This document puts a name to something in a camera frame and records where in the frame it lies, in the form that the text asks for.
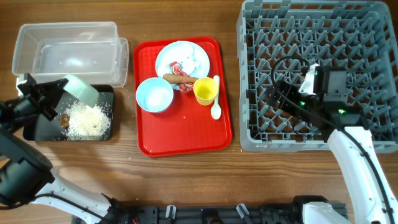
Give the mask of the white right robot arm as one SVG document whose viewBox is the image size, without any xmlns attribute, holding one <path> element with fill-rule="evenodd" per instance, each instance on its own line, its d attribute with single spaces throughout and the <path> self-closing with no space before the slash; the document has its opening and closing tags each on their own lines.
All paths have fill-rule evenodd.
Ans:
<svg viewBox="0 0 398 224">
<path fill-rule="evenodd" d="M 343 68 L 306 66 L 297 88 L 272 79 L 268 104 L 309 122 L 320 132 L 342 171 L 356 223 L 397 223 L 397 199 L 377 159 L 364 112 L 348 104 Z"/>
</svg>

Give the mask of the light blue bowl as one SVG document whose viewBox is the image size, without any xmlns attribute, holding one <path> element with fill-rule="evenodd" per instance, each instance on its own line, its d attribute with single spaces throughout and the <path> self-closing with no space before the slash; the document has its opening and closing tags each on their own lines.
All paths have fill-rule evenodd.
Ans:
<svg viewBox="0 0 398 224">
<path fill-rule="evenodd" d="M 144 80 L 136 90 L 136 103 L 150 113 L 161 113 L 172 103 L 174 90 L 170 83 L 162 78 L 153 77 Z"/>
</svg>

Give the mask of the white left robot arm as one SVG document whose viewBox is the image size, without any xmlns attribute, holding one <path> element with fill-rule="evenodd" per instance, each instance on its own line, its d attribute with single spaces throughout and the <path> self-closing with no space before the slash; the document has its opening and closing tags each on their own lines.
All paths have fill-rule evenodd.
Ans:
<svg viewBox="0 0 398 224">
<path fill-rule="evenodd" d="M 17 86 L 22 96 L 1 102 L 1 155 L 8 158 L 1 167 L 1 209 L 34 203 L 67 212 L 83 223 L 128 223 L 129 211 L 120 201 L 60 177 L 40 151 L 13 135 L 40 115 L 53 120 L 53 106 L 63 93 L 94 106 L 98 91 L 72 74 L 47 83 L 37 83 L 29 73 L 24 76 Z"/>
</svg>

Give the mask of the yellow plastic cup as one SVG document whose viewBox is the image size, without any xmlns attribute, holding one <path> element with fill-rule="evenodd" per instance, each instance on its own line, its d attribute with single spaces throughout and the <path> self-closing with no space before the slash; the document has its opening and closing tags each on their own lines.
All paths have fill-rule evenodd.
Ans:
<svg viewBox="0 0 398 224">
<path fill-rule="evenodd" d="M 193 92 L 200 105 L 208 106 L 218 94 L 218 84 L 209 77 L 199 78 L 193 85 Z"/>
</svg>

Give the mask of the green bowl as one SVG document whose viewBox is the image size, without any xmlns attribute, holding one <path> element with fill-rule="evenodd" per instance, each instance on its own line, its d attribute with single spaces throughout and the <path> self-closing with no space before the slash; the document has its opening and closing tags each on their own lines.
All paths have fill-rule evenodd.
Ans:
<svg viewBox="0 0 398 224">
<path fill-rule="evenodd" d="M 81 78 L 68 74 L 64 78 L 68 81 L 63 89 L 82 103 L 93 108 L 99 98 L 99 92 Z"/>
</svg>

